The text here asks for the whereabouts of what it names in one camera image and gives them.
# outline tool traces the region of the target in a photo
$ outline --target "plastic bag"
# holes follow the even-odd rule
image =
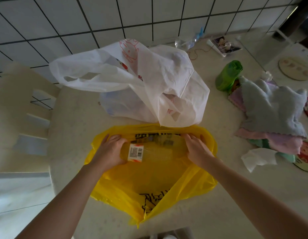
[[[68,87],[116,91],[100,99],[112,116],[159,121],[168,127],[200,123],[209,95],[186,52],[165,45],[148,49],[136,40],[58,58],[50,70]]]
[[[179,200],[212,190],[217,181],[187,158],[188,150],[181,133],[202,134],[207,147],[216,155],[217,145],[212,135],[196,125],[184,128],[159,124],[114,126],[97,135],[84,164],[92,160],[107,134],[121,134],[128,140],[121,149],[122,159],[127,160],[130,143],[142,143],[144,154],[142,162],[129,161],[104,173],[91,196],[128,213],[132,223],[138,226]]]

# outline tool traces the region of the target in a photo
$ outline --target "gray cloth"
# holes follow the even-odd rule
[[[307,137],[298,121],[307,101],[307,91],[293,91],[286,86],[275,86],[257,80],[239,78],[247,119],[242,128],[257,132],[274,132]]]

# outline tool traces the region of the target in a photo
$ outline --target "white plastic bag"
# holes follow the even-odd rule
[[[100,95],[112,116],[159,121],[168,127],[200,123],[209,95],[186,52],[165,45],[148,49],[136,40],[56,59],[50,70],[68,87],[116,91]]]

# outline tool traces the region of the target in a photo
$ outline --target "white tissue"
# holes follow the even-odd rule
[[[249,172],[252,172],[257,165],[277,164],[275,153],[277,151],[268,148],[256,148],[249,150],[241,159]]]
[[[265,72],[263,71],[260,77],[262,80],[269,82],[273,79],[271,73],[269,71]]]

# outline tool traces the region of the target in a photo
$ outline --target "stack of cloth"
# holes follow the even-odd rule
[[[246,113],[247,119],[235,135],[294,162],[302,140],[307,138],[298,121],[307,101],[306,90],[293,91],[261,79],[252,82],[243,76],[239,83],[228,99]]]

